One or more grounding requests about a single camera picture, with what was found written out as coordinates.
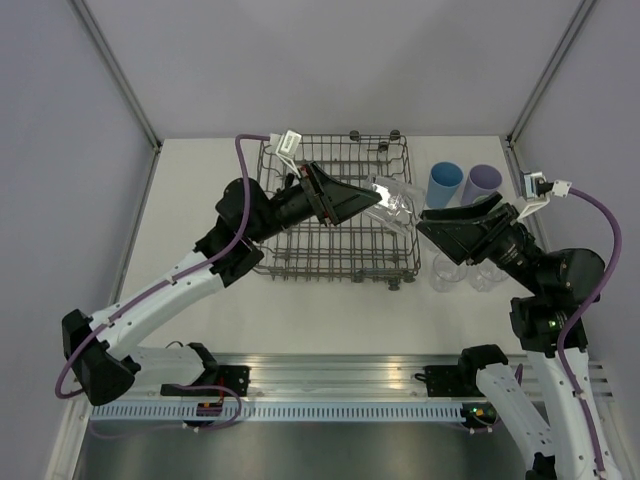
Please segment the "white tabletop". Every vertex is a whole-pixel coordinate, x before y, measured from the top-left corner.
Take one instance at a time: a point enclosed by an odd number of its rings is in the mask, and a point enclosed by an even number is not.
[[[408,144],[415,184],[426,188],[430,167],[439,161],[455,162],[465,173],[486,163],[502,173],[505,199],[515,198],[498,137],[409,137]],[[243,146],[255,175],[258,143]],[[164,143],[123,295],[164,274],[193,248],[215,224],[224,187],[239,176],[233,139]],[[466,282],[438,293],[427,275],[434,254],[423,245],[421,255],[417,281],[398,292],[384,283],[285,282],[252,272],[187,308],[143,345],[180,340],[202,342],[218,353],[401,355],[458,354],[497,343],[506,353],[521,353],[509,300],[527,296],[524,288],[509,279],[491,293],[478,293]]]

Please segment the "transparent glass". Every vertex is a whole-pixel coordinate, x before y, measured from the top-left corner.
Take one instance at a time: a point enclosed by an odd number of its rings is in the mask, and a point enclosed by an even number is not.
[[[479,292],[490,292],[507,278],[509,275],[496,267],[496,264],[490,260],[469,267],[467,274],[467,280]]]
[[[380,175],[370,175],[365,186],[378,192],[382,200],[364,214],[389,230],[410,235],[424,208],[424,189]]]
[[[450,292],[467,276],[466,265],[456,265],[440,253],[433,259],[429,283],[436,292]]]

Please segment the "dish rack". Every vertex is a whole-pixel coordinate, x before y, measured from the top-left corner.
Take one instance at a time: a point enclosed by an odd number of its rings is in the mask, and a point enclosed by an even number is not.
[[[315,161],[326,173],[345,183],[364,187],[371,174],[411,183],[406,137],[389,135],[305,134],[294,159]],[[284,187],[288,171],[268,142],[262,142],[257,179],[271,196]],[[385,229],[366,215],[337,226],[320,225],[314,217],[258,245],[265,259],[254,270],[274,280],[326,278],[329,281],[366,279],[386,282],[389,290],[411,283],[420,270],[420,247],[415,231],[403,236]]]

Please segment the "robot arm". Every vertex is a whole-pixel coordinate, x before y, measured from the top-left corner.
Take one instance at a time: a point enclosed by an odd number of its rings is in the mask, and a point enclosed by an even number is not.
[[[292,155],[296,143],[289,133],[282,139],[282,153]],[[214,384],[217,365],[202,345],[180,349],[137,345],[187,306],[246,275],[263,258],[253,242],[262,242],[314,215],[325,225],[337,225],[381,200],[375,192],[336,181],[314,162],[288,174],[284,188],[272,198],[267,198],[255,180],[248,179],[248,185],[251,203],[244,235],[224,256],[220,253],[242,224],[242,179],[231,182],[216,205],[216,226],[163,277],[90,317],[79,310],[64,317],[64,354],[93,405],[109,403],[141,385]],[[56,391],[61,398],[69,398],[76,392],[61,394],[62,378]]]
[[[459,368],[465,382],[477,387],[503,418],[530,469],[527,478],[605,478],[605,471],[606,478],[621,478],[597,417],[579,318],[586,305],[599,299],[593,292],[607,275],[604,262],[587,249],[545,253],[536,246],[518,220],[546,205],[550,192],[566,196],[569,187],[547,183],[543,176],[529,178],[533,181],[525,191],[530,201],[517,202],[520,208],[501,203],[496,193],[469,207],[425,211],[417,228],[456,264],[489,259],[533,293],[511,300],[511,325],[540,381],[552,429],[513,381],[496,346],[465,350]],[[561,363],[564,357],[567,365]]]

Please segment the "white wall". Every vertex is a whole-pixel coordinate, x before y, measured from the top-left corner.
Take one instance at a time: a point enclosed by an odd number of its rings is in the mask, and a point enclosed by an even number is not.
[[[623,232],[621,264],[602,301],[587,313],[591,352],[607,368],[640,451],[640,3],[600,2],[520,142],[528,166],[572,180],[604,202]],[[554,247],[585,246],[608,258],[611,233],[577,199],[543,214]]]
[[[159,135],[501,134],[578,0],[88,0]]]
[[[41,478],[60,320],[104,306],[151,150],[63,0],[0,3],[0,465]]]

